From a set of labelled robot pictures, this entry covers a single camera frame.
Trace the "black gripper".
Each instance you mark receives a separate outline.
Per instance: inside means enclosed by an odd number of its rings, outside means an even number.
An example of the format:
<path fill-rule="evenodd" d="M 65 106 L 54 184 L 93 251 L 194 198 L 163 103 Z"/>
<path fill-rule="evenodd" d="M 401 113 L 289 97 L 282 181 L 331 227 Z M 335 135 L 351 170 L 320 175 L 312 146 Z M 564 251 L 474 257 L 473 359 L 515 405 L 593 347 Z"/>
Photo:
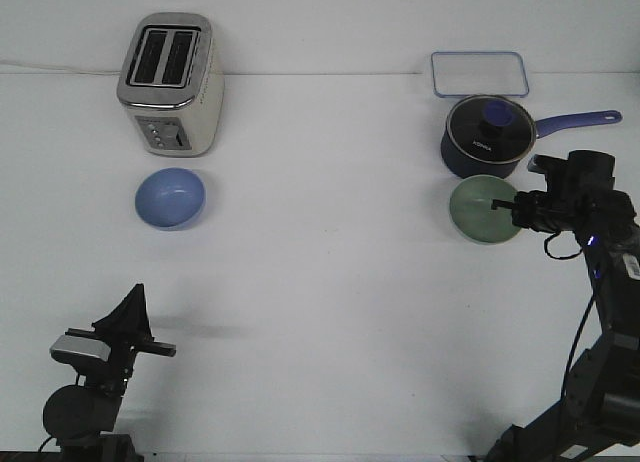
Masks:
<path fill-rule="evenodd" d="M 107 362 L 88 361 L 71 365 L 77 373 L 96 380 L 124 380 L 133 375 L 137 355 L 174 357 L 176 346 L 157 342 L 152 336 L 144 285 L 136 284 L 125 298 L 105 317 L 93 322 L 92 328 L 98 334 L 87 330 L 68 329 L 65 334 L 86 337 L 105 342 L 111 348 Z"/>
<path fill-rule="evenodd" d="M 537 232 L 579 232 L 598 221 L 621 227 L 635 223 L 629 195 L 614 188 L 614 156 L 574 150 L 565 159 L 554 158 L 555 171 L 544 176 L 544 191 L 520 191 L 513 201 L 494 199 L 491 209 L 512 211 L 515 226 Z"/>

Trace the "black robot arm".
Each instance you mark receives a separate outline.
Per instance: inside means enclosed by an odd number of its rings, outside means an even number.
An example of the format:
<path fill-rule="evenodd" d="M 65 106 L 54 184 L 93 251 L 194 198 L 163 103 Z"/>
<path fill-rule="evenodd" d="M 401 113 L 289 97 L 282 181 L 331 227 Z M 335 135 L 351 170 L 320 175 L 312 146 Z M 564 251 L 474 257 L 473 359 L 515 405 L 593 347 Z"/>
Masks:
<path fill-rule="evenodd" d="M 143 461 L 129 434 L 114 428 L 140 353 L 176 355 L 176 346 L 152 335 L 142 283 L 89 330 L 69 328 L 50 347 L 50 356 L 71 366 L 76 382 L 46 401 L 43 426 L 60 447 L 61 461 Z"/>
<path fill-rule="evenodd" d="M 544 176 L 546 190 L 492 203 L 510 210 L 517 227 L 574 235 L 601 334 L 569 361 L 558 402 L 527 426 L 509 427 L 487 461 L 585 461 L 639 442 L 639 226 L 630 197 L 614 187 L 614 166 L 596 151 L 535 155 L 528 169 Z"/>

